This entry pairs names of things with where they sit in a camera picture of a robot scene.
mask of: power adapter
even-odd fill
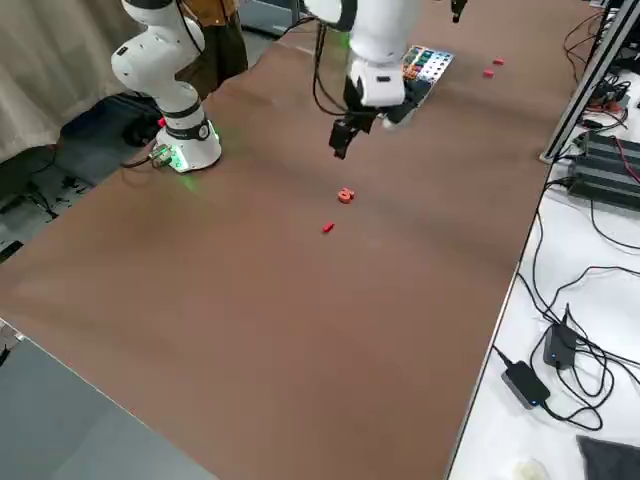
[[[565,323],[552,325],[545,336],[544,363],[560,370],[573,367],[577,343],[578,334]]]
[[[502,374],[502,380],[524,408],[532,410],[545,403],[551,396],[551,392],[531,367],[522,361],[513,363],[495,346],[493,349],[498,352],[498,355],[507,366],[507,369]]]

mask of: red piece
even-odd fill
[[[351,194],[345,190],[340,190],[340,193],[338,194],[338,200],[340,201],[340,203],[348,205],[349,203],[351,203]]]
[[[356,192],[354,192],[353,190],[351,190],[350,188],[343,188],[341,190],[341,192],[345,192],[349,194],[349,197],[351,197],[351,200],[353,200],[354,198],[356,198]]]

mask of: white curtain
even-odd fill
[[[0,162],[122,91],[111,54],[138,28],[120,0],[0,0]]]

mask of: brown table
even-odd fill
[[[217,166],[113,175],[2,266],[2,317],[222,480],[441,477],[589,13],[448,8],[415,40],[457,58],[409,128],[332,158],[292,33],[206,102]]]

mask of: white desk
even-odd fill
[[[640,141],[640,77],[633,77],[630,90],[629,130],[618,127],[608,132],[621,139]],[[606,115],[594,118],[604,124]],[[556,165],[553,178],[564,176],[566,167]],[[640,214],[596,204],[598,226],[616,240],[640,245]],[[589,204],[568,197],[562,188],[551,189],[544,196],[540,213],[544,226],[544,243],[537,265],[538,286],[547,302],[557,288],[577,278],[589,265],[620,265],[640,270],[640,252],[618,248],[600,237],[590,221]],[[540,235],[535,225],[527,242],[520,272],[531,284],[532,259]],[[640,361],[640,278],[622,272],[590,274],[587,279],[562,294],[555,312],[562,316],[571,303],[575,318],[591,340],[602,348]],[[549,324],[533,307],[525,287],[515,280],[507,295],[495,344],[511,360],[528,361],[536,342]],[[588,372],[598,372],[593,360],[580,358],[577,364]],[[542,361],[540,348],[534,362],[542,381],[551,390],[549,405],[559,414],[572,413],[581,405],[556,377],[555,370]],[[477,396],[455,457],[450,480],[509,479],[505,475],[519,459],[541,462],[552,480],[582,480],[584,468],[576,435],[619,441],[640,446],[640,388],[626,372],[613,365],[615,391],[600,409],[604,428],[589,433],[551,419],[541,408],[525,410],[500,378],[505,366],[492,353],[483,373]],[[575,385],[565,373],[570,385]],[[591,413],[579,417],[595,422]]]

